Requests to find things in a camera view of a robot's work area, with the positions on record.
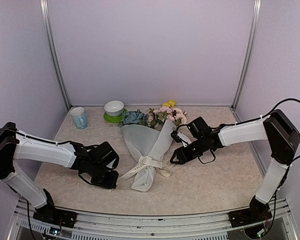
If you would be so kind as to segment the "cream printed ribbon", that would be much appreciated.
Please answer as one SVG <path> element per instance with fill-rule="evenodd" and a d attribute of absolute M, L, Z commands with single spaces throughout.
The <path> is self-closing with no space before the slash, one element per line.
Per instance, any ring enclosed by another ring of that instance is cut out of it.
<path fill-rule="evenodd" d="M 131 188 L 139 192 L 147 192 L 153 185 L 156 170 L 163 177 L 169 178 L 172 175 L 172 167 L 173 165 L 167 162 L 156 161 L 150 156 L 141 156 L 134 168 L 117 179 L 116 186 L 135 176 Z"/>

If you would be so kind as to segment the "pink fake flower bunch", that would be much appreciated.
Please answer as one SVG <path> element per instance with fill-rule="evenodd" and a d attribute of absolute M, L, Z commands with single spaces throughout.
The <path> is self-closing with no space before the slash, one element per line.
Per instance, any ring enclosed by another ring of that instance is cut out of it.
<path fill-rule="evenodd" d="M 187 123 L 187 113 L 177 107 L 162 106 L 159 109 L 150 108 L 146 125 L 155 130 L 161 130 L 166 121 L 176 127 Z"/>

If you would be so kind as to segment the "yellow fake flower stem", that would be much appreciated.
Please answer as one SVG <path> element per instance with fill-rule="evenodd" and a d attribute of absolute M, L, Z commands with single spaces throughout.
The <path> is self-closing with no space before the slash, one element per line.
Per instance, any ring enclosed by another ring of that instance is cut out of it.
<path fill-rule="evenodd" d="M 173 108 L 176 104 L 177 104 L 177 102 L 175 100 L 171 99 L 171 100 L 164 102 L 162 104 L 162 107 Z"/>

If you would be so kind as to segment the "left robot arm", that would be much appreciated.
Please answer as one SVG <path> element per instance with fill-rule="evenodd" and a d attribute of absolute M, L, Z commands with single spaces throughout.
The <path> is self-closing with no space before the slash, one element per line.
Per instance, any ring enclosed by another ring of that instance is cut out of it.
<path fill-rule="evenodd" d="M 115 189 L 119 173 L 119 155 L 104 141 L 85 146 L 71 140 L 59 142 L 27 134 L 7 122 L 0 128 L 0 181 L 27 200 L 35 209 L 33 218 L 60 228 L 74 228 L 77 213 L 55 207 L 51 194 L 38 187 L 19 167 L 17 160 L 49 163 L 90 176 L 85 183 L 104 189 Z"/>

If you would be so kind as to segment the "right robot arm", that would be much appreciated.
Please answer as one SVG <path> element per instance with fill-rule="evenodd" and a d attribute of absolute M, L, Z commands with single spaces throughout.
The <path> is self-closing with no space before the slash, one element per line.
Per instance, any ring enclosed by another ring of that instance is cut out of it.
<path fill-rule="evenodd" d="M 228 217 L 233 228 L 274 219 L 275 212 L 269 203 L 285 182 L 291 164 L 297 159 L 295 154 L 300 144 L 300 132 L 288 117 L 280 109 L 275 109 L 255 119 L 217 127 L 209 126 L 199 116 L 185 126 L 195 140 L 186 140 L 178 129 L 171 133 L 177 143 L 183 144 L 173 152 L 172 164 L 184 165 L 199 159 L 205 152 L 214 154 L 217 149 L 232 145 L 268 142 L 270 163 L 262 184 L 247 208 L 233 210 Z"/>

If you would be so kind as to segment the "green plate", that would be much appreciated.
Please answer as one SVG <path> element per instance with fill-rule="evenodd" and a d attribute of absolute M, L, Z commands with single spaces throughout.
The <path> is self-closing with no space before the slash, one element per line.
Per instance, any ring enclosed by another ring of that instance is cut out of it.
<path fill-rule="evenodd" d="M 119 123 L 122 118 L 124 113 L 127 111 L 127 109 L 125 108 L 122 112 L 122 114 L 118 115 L 118 116 L 109 116 L 106 112 L 103 114 L 103 118 L 106 122 L 108 123 L 112 123 L 112 124 L 116 124 Z"/>

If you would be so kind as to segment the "light blue mug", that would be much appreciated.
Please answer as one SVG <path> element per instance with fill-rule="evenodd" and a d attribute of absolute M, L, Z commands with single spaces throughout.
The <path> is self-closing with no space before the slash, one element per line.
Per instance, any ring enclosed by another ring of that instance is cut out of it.
<path fill-rule="evenodd" d="M 88 126 L 88 120 L 83 107 L 73 108 L 70 111 L 70 115 L 77 129 L 83 130 Z"/>

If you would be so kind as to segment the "white ceramic bowl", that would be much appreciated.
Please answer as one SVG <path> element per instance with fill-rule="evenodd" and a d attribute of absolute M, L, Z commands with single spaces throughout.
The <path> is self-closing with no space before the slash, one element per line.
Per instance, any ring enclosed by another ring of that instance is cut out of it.
<path fill-rule="evenodd" d="M 104 111 L 110 117 L 120 116 L 123 113 L 124 109 L 125 109 L 124 103 L 119 100 L 113 100 L 107 102 L 104 105 Z"/>

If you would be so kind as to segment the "front aluminium rail base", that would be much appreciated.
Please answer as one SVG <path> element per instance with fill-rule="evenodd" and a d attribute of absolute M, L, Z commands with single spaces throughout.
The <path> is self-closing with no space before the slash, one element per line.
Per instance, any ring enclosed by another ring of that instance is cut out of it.
<path fill-rule="evenodd" d="M 254 224 L 233 227 L 229 211 L 186 215 L 122 215 L 77 210 L 73 228 L 43 223 L 27 214 L 34 209 L 20 199 L 12 215 L 6 239 L 21 239 L 33 230 L 36 239 L 55 240 L 227 240 L 233 235 L 246 238 Z"/>

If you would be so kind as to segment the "right aluminium frame post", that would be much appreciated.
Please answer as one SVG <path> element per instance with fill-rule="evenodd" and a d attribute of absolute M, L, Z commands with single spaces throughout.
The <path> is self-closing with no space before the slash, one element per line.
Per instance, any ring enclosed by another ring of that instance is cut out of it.
<path fill-rule="evenodd" d="M 249 30 L 249 35 L 248 35 L 248 43 L 243 59 L 243 65 L 242 69 L 240 72 L 239 76 L 239 82 L 236 88 L 236 92 L 234 95 L 234 99 L 231 105 L 232 110 L 235 112 L 239 106 L 239 102 L 244 90 L 244 85 L 246 82 L 247 74 L 249 71 L 249 66 L 251 62 L 251 58 L 253 55 L 253 49 L 254 49 L 254 44 L 255 44 L 255 38 L 256 38 L 256 33 L 258 29 L 258 24 L 259 24 L 259 18 L 260 18 L 260 12 L 261 12 L 261 6 L 262 6 L 262 1 L 261 0 L 255 0 L 253 5 L 253 11 L 252 11 L 252 18 L 251 18 L 251 24 L 250 24 L 250 30 Z"/>

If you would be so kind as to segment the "aluminium frame post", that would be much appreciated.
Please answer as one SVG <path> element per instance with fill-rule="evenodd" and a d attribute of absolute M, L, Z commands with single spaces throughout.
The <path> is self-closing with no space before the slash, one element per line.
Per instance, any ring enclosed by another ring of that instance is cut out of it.
<path fill-rule="evenodd" d="M 243 59 L 243 65 L 242 69 L 240 72 L 239 76 L 239 82 L 236 88 L 236 92 L 234 95 L 234 99 L 231 105 L 232 110 L 235 112 L 239 106 L 239 102 L 244 90 L 244 85 L 246 82 L 247 74 L 249 71 L 249 66 L 251 62 L 251 58 L 253 55 L 253 49 L 254 49 L 254 44 L 255 44 L 255 38 L 256 38 L 256 33 L 258 29 L 258 24 L 259 24 L 259 18 L 260 18 L 260 12 L 261 12 L 261 6 L 262 6 L 262 1 L 261 0 L 255 0 L 253 5 L 253 11 L 252 11 L 252 18 L 251 18 L 251 24 L 250 24 L 250 30 L 249 30 L 249 35 L 248 35 L 248 43 Z"/>
<path fill-rule="evenodd" d="M 49 12 L 49 3 L 47 0 L 40 0 L 39 2 L 53 69 L 56 75 L 58 87 L 60 89 L 61 98 L 63 100 L 65 109 L 68 112 L 71 109 L 72 105 L 62 76 L 57 49 L 54 42 L 53 29 Z"/>

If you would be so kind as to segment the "left aluminium frame post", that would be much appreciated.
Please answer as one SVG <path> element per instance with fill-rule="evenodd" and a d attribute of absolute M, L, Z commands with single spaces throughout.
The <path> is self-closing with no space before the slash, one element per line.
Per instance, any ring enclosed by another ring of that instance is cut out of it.
<path fill-rule="evenodd" d="M 60 89 L 61 98 L 63 100 L 65 109 L 68 112 L 71 109 L 72 105 L 62 76 L 57 49 L 54 42 L 53 29 L 49 12 L 49 3 L 47 0 L 40 0 L 39 2 L 53 69 L 56 75 L 58 87 Z"/>

